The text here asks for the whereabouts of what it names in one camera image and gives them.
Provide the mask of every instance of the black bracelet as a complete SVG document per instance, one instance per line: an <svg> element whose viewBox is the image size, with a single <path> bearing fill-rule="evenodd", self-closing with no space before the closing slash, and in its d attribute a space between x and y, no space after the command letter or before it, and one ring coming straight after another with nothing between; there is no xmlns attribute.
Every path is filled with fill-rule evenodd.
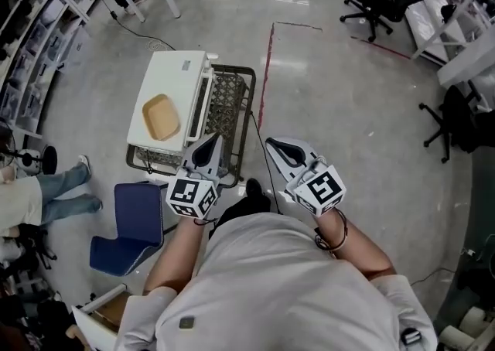
<svg viewBox="0 0 495 351"><path fill-rule="evenodd" d="M319 230L319 227L317 227L315 229L315 232L316 232L316 236L315 236L316 246L319 249L327 250L330 253L333 253L333 252L339 250L341 247L343 247L343 245L346 243L346 240L347 240L347 218L343 214L343 212L341 210L339 210L338 208L333 208L333 210L336 210L338 212L338 214L340 216L340 219L342 220L342 223L343 223L343 238L342 238L342 241L340 241L339 244L336 247L331 247L323 239L323 235L321 234L321 231Z"/></svg>

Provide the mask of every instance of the shelving unit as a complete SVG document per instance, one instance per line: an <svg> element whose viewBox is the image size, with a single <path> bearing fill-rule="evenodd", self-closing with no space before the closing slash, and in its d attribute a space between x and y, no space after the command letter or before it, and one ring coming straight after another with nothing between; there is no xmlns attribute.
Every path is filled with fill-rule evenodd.
<svg viewBox="0 0 495 351"><path fill-rule="evenodd" d="M6 26L9 26L10 31L9 23L18 22L15 19L17 16L16 11L25 1L27 0L17 0L10 9L10 13L0 26L0 34L8 33ZM8 102L7 120L13 130L36 138L41 138L41 135L38 134L39 119L50 84L60 65L60 56L62 53L70 52L74 34L89 19L87 12L82 12L74 0L60 0L63 4L60 12L46 26L46 29L41 29L44 32L40 35L42 38L35 46L30 46L32 52L28 55L29 51L26 52L26 42L31 42L33 27L51 1L37 0L32 3L32 11L28 15L25 25L21 27L21 36L12 44L3 46L9 56L0 62L0 111L3 110L4 104ZM61 43L59 43L58 47L54 46L55 48L53 49L50 47L56 42L55 37L61 39L59 40ZM21 53L25 53L28 56L29 63L25 63L26 68L21 73L16 72L17 74L13 75L16 69L17 71L21 69L16 68Z"/></svg>

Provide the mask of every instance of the table leg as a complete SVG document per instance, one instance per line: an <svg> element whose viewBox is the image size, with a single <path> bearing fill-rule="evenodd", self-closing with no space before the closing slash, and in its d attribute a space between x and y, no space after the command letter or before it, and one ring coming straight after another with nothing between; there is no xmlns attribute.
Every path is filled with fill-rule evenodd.
<svg viewBox="0 0 495 351"><path fill-rule="evenodd" d="M172 10L172 13L176 19L180 17L180 11L179 8L176 5L176 2L174 0L166 0L167 4L170 7L170 10Z"/></svg>
<svg viewBox="0 0 495 351"><path fill-rule="evenodd" d="M131 6L131 9L134 11L134 13L138 16L138 19L140 22L144 22L146 19L144 15L141 13L141 10L138 9L138 6L134 3L133 0L126 0L129 6Z"/></svg>

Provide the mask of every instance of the floor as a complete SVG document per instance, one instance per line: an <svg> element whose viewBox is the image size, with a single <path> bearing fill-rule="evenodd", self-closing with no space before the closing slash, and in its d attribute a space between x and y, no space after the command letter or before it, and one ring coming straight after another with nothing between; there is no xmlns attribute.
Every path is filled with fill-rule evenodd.
<svg viewBox="0 0 495 351"><path fill-rule="evenodd" d="M116 9L112 0L105 0ZM219 54L218 63L249 66L257 74L253 112L261 137L290 136L307 141L332 162L347 187L342 209L391 257L398 272L416 281L441 264L455 268L469 212L471 161L453 152L442 165L439 141L425 149L433 120L418 103L437 104L443 90L438 67L410 61L414 50L405 22L376 44L363 20L342 24L353 10L343 0L176 0L174 19L163 0L148 0L140 23L120 20L142 35L157 36L177 49ZM126 278L91 270L94 235L115 237L114 185L144 179L125 164L126 135L135 99L152 53L148 39L115 24L99 3L87 27L91 40L82 64L57 79L43 122L43 142L56 146L59 170L89 156L94 176L74 193L90 190L104 201L96 215L72 217L50 227L49 243L59 259L46 276L68 304L87 302L124 282L140 292L154 259ZM284 214L312 223L309 214L282 192L285 183L271 165ZM266 164L254 125L248 129L242 175L269 189ZM244 187L224 191L214 207L220 214L241 198ZM170 213L165 221L173 222ZM415 286L434 315L449 278Z"/></svg>

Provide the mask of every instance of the white sleeve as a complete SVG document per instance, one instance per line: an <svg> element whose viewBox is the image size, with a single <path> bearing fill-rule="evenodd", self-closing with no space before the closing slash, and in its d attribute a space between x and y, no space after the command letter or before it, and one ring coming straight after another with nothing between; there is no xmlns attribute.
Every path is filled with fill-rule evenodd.
<svg viewBox="0 0 495 351"><path fill-rule="evenodd" d="M371 280L378 291L395 307L399 330L417 329L425 351L436 351L438 340L433 324L404 275L387 275Z"/></svg>
<svg viewBox="0 0 495 351"><path fill-rule="evenodd" d="M154 289L146 296L130 296L125 305L114 351L154 349L156 322L176 296L176 291L166 287Z"/></svg>

